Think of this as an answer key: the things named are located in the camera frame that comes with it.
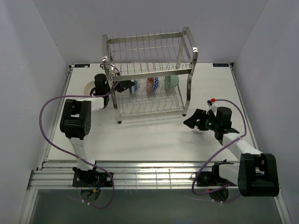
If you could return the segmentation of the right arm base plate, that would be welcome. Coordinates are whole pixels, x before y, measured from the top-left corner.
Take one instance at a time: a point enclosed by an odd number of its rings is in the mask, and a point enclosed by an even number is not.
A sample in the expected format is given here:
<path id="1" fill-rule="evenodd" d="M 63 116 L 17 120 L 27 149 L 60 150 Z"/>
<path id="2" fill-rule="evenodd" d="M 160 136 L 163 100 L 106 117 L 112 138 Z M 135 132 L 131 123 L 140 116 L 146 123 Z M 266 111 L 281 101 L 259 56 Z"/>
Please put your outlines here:
<path id="1" fill-rule="evenodd" d="M 228 203 L 229 191 L 227 187 L 224 186 L 235 186 L 235 184 L 229 180 L 221 178 L 219 175 L 219 166 L 226 164 L 233 165 L 233 163 L 227 162 L 227 160 L 215 162 L 211 171 L 202 171 L 196 179 L 197 187 L 223 187 L 215 192 L 212 192 L 213 189 L 207 190 L 207 194 L 210 196 L 210 198 L 218 203 Z"/>

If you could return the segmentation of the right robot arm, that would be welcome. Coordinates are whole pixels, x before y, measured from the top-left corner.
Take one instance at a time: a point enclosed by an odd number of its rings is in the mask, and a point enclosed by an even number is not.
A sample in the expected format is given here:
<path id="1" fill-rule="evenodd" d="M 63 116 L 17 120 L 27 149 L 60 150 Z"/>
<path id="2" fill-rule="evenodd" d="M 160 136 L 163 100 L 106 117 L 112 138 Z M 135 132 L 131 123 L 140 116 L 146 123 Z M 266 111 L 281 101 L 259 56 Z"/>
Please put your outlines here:
<path id="1" fill-rule="evenodd" d="M 201 171 L 196 174 L 198 186 L 236 185 L 242 196 L 270 196 L 279 194 L 276 158 L 272 154 L 264 154 L 245 141 L 240 133 L 232 128 L 232 111 L 228 107 L 215 110 L 197 109 L 183 123 L 191 129 L 213 131 L 216 140 L 228 149 L 239 161 L 238 164 L 215 162 L 211 172 Z"/>

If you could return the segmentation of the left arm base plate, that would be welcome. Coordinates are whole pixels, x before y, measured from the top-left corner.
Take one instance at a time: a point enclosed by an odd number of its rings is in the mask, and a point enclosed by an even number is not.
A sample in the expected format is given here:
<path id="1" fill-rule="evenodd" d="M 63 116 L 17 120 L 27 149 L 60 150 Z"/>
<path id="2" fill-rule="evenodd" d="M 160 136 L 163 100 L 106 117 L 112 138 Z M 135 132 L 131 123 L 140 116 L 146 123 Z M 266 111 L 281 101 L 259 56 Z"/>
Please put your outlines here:
<path id="1" fill-rule="evenodd" d="M 72 186 L 77 188 L 112 187 L 112 177 L 114 174 L 110 172 L 110 175 L 106 172 L 98 171 L 74 174 Z"/>

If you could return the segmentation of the blue patterned white bowl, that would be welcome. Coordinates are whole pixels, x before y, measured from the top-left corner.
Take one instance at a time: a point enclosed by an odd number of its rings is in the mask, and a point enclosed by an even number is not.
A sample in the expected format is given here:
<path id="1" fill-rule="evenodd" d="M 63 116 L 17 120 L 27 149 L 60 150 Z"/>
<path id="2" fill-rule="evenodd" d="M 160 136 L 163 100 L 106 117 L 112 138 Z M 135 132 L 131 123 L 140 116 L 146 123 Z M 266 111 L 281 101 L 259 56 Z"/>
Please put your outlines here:
<path id="1" fill-rule="evenodd" d="M 131 86 L 131 87 L 129 87 L 129 93 L 130 93 L 130 95 L 132 95 L 132 94 L 136 94 L 137 91 L 138 91 L 138 89 L 139 89 L 139 83 L 138 83 L 138 80 L 137 80 L 137 79 L 134 79 L 134 80 L 133 80 L 133 83 L 134 83 L 134 85 Z"/>

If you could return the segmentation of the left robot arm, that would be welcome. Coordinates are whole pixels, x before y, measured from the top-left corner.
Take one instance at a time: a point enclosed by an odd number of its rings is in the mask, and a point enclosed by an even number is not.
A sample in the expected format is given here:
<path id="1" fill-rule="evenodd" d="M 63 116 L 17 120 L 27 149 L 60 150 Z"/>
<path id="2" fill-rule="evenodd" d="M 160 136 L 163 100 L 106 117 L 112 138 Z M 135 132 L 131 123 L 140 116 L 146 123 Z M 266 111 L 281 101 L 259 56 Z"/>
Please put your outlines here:
<path id="1" fill-rule="evenodd" d="M 65 100 L 60 131 L 70 141 L 77 158 L 77 166 L 73 168 L 79 180 L 88 186 L 95 186 L 99 182 L 99 175 L 94 165 L 94 156 L 85 146 L 85 137 L 92 127 L 92 112 L 107 107 L 110 87 L 105 74 L 94 77 L 94 87 L 90 90 L 88 98 L 79 100 Z"/>

